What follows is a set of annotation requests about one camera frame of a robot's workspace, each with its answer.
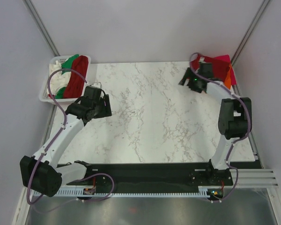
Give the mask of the dark red t-shirt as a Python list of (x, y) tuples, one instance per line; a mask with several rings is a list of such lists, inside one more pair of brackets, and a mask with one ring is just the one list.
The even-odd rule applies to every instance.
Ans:
[[(190, 64), (192, 65), (192, 67), (195, 70), (197, 70), (199, 68), (199, 63), (198, 63), (199, 56), (202, 56), (202, 55), (197, 55), (197, 58), (190, 62)], [(215, 59), (215, 57), (208, 57), (208, 56), (204, 56), (204, 57), (205, 57), (205, 61), (207, 63), (212, 64), (214, 77), (219, 78), (221, 81), (224, 82), (227, 72), (230, 70), (229, 63), (225, 62), (225, 61), (217, 60), (217, 59)]]

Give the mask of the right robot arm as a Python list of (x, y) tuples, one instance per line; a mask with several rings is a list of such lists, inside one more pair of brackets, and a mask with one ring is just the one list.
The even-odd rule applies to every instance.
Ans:
[(246, 139), (251, 132), (251, 99), (232, 93), (225, 84), (214, 78), (211, 63), (200, 63), (199, 69), (188, 67), (179, 85), (187, 85), (197, 93), (207, 93), (220, 103), (218, 130), (221, 134), (215, 154), (210, 162), (212, 169), (205, 172), (209, 184), (222, 179), (220, 170), (230, 168), (230, 160), (237, 142)]

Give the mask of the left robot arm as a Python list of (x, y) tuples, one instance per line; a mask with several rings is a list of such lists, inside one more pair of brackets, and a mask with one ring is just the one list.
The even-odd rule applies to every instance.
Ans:
[(87, 163), (75, 161), (58, 167), (58, 162), (70, 142), (88, 122), (112, 115), (109, 95), (99, 87), (87, 86), (83, 96), (62, 113), (64, 121), (57, 132), (33, 156), (24, 156), (20, 161), (22, 182), (27, 190), (48, 197), (54, 196), (61, 186), (73, 181), (82, 184), (92, 182), (93, 172), (87, 169)]

